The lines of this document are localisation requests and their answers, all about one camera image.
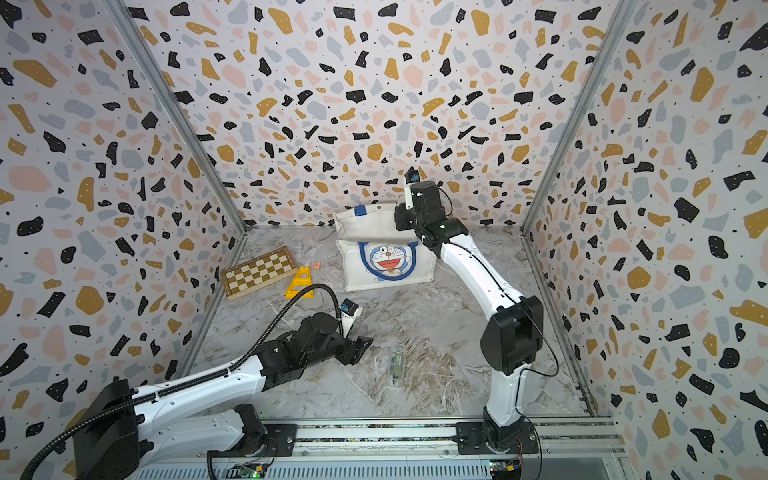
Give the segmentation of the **green label compass case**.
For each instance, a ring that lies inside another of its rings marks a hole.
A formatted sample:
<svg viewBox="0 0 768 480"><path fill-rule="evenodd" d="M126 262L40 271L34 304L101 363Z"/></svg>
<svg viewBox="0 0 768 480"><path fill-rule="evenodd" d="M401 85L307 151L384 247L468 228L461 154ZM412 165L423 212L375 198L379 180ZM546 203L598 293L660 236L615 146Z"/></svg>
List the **green label compass case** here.
<svg viewBox="0 0 768 480"><path fill-rule="evenodd" d="M401 388L405 377L406 347L402 342L396 342L390 350L389 379L394 388Z"/></svg>

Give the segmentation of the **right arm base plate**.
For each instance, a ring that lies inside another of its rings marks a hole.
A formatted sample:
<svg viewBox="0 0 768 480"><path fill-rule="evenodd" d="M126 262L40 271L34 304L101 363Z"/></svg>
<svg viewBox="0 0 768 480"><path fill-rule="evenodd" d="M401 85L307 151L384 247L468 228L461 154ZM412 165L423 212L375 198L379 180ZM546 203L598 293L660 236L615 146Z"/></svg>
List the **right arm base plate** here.
<svg viewBox="0 0 768 480"><path fill-rule="evenodd" d="M537 454L537 434L526 420L506 427L493 422L459 422L455 426L454 442L460 455Z"/></svg>

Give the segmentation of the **white Doraemon canvas bag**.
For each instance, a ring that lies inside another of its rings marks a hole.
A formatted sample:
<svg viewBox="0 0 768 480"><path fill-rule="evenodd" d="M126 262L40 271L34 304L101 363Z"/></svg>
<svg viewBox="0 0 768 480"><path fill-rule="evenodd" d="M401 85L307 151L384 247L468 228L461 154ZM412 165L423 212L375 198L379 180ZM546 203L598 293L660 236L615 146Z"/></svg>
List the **white Doraemon canvas bag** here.
<svg viewBox="0 0 768 480"><path fill-rule="evenodd" d="M345 290L366 291L434 280L437 258L411 230L399 231L396 205L359 205L334 215Z"/></svg>

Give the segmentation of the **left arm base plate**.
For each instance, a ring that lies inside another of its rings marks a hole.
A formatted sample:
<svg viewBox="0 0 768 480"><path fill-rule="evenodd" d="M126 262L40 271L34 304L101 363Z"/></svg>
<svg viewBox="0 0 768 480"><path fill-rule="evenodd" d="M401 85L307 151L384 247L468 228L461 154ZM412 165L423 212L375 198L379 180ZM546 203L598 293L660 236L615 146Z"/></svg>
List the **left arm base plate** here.
<svg viewBox="0 0 768 480"><path fill-rule="evenodd" d="M261 456L267 458L291 457L297 438L298 425L294 423L267 424L255 432L245 433L234 447L227 451L231 457Z"/></svg>

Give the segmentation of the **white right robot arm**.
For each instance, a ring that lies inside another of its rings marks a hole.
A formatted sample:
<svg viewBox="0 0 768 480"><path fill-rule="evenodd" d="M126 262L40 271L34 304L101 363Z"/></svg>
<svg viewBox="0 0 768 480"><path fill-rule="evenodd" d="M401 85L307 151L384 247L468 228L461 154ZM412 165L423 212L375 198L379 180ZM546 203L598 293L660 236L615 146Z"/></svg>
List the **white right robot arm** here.
<svg viewBox="0 0 768 480"><path fill-rule="evenodd" d="M525 425L522 393L545 343L543 305L502 278L462 221L446 212L442 197L435 182L408 173L403 200L395 207L395 226L399 231L413 231L424 247L450 267L486 317L480 349L492 378L481 432L487 447L505 452L517 445L515 438Z"/></svg>

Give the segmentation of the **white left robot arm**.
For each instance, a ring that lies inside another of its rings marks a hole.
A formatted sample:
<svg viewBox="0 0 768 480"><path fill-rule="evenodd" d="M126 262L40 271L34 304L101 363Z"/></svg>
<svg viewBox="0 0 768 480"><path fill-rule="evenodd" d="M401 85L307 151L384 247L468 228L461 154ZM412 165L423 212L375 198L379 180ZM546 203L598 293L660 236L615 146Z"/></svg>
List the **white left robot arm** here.
<svg viewBox="0 0 768 480"><path fill-rule="evenodd" d="M93 423L74 436L76 476L126 479L150 463L202 452L275 456L279 443L250 399L329 359L355 365L372 342L349 338L336 318L316 313L245 359L138 389L121 380L98 395L86 412Z"/></svg>

